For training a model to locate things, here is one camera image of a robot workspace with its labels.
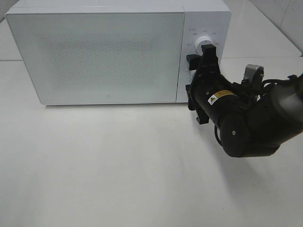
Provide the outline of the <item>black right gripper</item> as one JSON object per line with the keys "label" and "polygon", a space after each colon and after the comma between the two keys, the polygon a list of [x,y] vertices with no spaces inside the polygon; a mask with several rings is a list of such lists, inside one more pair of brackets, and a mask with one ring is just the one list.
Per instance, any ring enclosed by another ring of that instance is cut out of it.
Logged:
{"label": "black right gripper", "polygon": [[186,85],[188,108],[196,111],[199,124],[211,120],[215,125],[222,125],[226,116],[239,112],[239,97],[233,92],[231,82],[220,74],[216,47],[205,44],[201,48],[202,56],[186,56],[189,71],[201,72]]}

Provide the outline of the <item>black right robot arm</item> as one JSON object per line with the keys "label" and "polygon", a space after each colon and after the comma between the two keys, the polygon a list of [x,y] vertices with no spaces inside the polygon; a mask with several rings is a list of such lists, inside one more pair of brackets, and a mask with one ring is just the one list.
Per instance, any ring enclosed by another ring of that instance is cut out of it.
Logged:
{"label": "black right robot arm", "polygon": [[195,72],[186,85],[188,108],[199,124],[214,123],[217,142],[231,157],[266,157],[303,131],[303,78],[264,79],[264,68],[249,64],[241,83],[220,72],[216,47],[186,57]]}

